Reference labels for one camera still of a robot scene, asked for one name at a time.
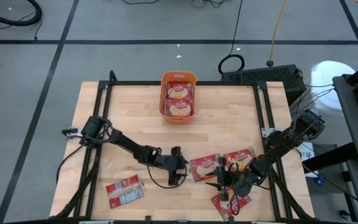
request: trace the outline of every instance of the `red snack package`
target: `red snack package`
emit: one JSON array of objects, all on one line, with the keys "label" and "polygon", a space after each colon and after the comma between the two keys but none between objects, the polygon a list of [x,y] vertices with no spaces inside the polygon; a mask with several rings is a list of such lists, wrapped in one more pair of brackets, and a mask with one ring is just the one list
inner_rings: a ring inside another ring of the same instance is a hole
[{"label": "red snack package", "polygon": [[[221,194],[217,194],[217,196],[211,199],[212,204],[214,205],[214,207],[216,208],[216,210],[218,211],[218,213],[220,214],[220,216],[224,221],[227,221],[229,217],[233,215],[230,209],[230,199],[233,196],[234,192],[232,189],[227,189],[227,193],[229,194],[229,201],[227,202],[221,201]],[[249,195],[245,196],[244,198],[239,197],[238,203],[240,205],[240,209],[244,207],[246,204],[248,204],[250,201],[251,198],[249,197]],[[238,209],[237,206],[238,206],[237,200],[236,197],[234,197],[232,201],[232,209],[234,213],[237,213],[237,209]]]},{"label": "red snack package", "polygon": [[191,100],[165,100],[166,116],[188,118],[191,116],[191,111]]},{"label": "red snack package", "polygon": [[193,99],[193,84],[170,82],[166,85],[166,98],[178,100],[191,100]]},{"label": "red snack package", "polygon": [[213,176],[206,176],[206,174],[214,171],[219,165],[219,154],[213,154],[210,156],[202,157],[199,159],[193,159],[190,161],[190,172],[193,176],[194,182],[206,180]]},{"label": "red snack package", "polygon": [[229,168],[230,164],[236,162],[239,165],[239,170],[243,170],[251,159],[256,157],[256,154],[254,148],[250,147],[248,149],[226,153],[223,157],[226,159],[227,168]]},{"label": "red snack package", "polygon": [[116,208],[145,195],[143,181],[138,175],[106,187],[110,208]]}]

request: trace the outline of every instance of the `wooden table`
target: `wooden table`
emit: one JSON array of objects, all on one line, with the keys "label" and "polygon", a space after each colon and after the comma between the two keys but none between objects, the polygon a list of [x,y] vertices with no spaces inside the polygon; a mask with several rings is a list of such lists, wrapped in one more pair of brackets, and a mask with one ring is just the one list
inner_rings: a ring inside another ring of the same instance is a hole
[{"label": "wooden table", "polygon": [[[73,126],[82,128],[92,115],[97,92],[97,82],[83,82],[78,98]],[[282,83],[268,83],[268,93],[277,128],[287,128],[291,117]],[[112,88],[108,119],[113,126],[139,144],[161,147],[163,154],[170,154],[173,146],[181,146],[189,161],[214,153],[226,153],[255,148],[263,154],[259,122],[251,86],[197,86],[197,113],[190,124],[167,124],[158,112],[160,87],[118,85]],[[260,91],[260,100],[267,124],[265,103]],[[77,140],[67,144],[65,156],[78,147]],[[78,188],[85,150],[81,150],[66,161],[60,173],[55,198],[50,214],[55,215],[66,205]],[[289,152],[282,159],[289,191],[296,201],[311,216],[314,216],[299,154]],[[167,185],[165,170],[151,168],[153,178]],[[132,175],[140,175],[147,195],[127,205],[110,209],[106,186]],[[281,216],[285,216],[282,194],[277,189]],[[157,187],[147,173],[146,166],[138,164],[132,154],[112,144],[102,150],[98,181],[94,198],[92,219],[144,220],[151,215],[153,220],[215,220],[221,218],[211,205],[210,199],[219,192],[202,182],[194,183],[189,177],[176,189]],[[270,192],[253,187],[252,201],[235,217],[241,220],[274,220]],[[81,214],[85,214],[83,200]]]}]

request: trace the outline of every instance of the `table leg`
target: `table leg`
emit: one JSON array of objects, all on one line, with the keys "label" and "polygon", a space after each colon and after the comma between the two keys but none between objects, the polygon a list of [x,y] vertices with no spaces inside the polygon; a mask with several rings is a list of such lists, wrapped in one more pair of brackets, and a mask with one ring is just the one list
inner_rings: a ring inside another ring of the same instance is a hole
[{"label": "table leg", "polygon": [[[319,170],[331,165],[339,164],[346,162],[349,159],[357,159],[357,151],[354,147],[353,142],[347,143],[341,147],[338,147],[334,150],[328,151],[324,154],[320,154],[311,159],[305,160],[302,162],[307,168],[312,171]],[[303,171],[307,174],[308,170],[303,168]]]}]

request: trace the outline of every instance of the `orange plastic bin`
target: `orange plastic bin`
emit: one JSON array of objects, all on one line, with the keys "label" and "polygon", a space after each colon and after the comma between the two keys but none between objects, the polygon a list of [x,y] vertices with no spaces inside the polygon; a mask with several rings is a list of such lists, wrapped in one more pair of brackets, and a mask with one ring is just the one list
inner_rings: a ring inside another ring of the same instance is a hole
[{"label": "orange plastic bin", "polygon": [[[173,118],[165,116],[164,114],[164,102],[165,102],[165,84],[169,82],[189,82],[193,84],[193,110],[191,116],[188,118]],[[173,124],[188,124],[196,114],[196,76],[191,72],[167,72],[164,74],[161,80],[161,92],[160,92],[160,114],[164,120]]]}]

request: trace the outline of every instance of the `vacuum hose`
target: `vacuum hose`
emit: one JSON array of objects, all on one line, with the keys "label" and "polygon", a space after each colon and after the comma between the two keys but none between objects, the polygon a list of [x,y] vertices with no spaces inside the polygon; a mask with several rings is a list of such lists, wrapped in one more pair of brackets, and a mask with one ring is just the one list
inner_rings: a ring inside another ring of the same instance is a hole
[{"label": "vacuum hose", "polygon": [[33,18],[26,20],[26,21],[12,21],[12,20],[0,17],[0,22],[2,22],[3,24],[11,25],[11,26],[30,26],[32,24],[37,23],[39,20],[41,20],[41,15],[42,15],[41,7],[34,0],[27,0],[27,1],[35,7],[35,16]]}]

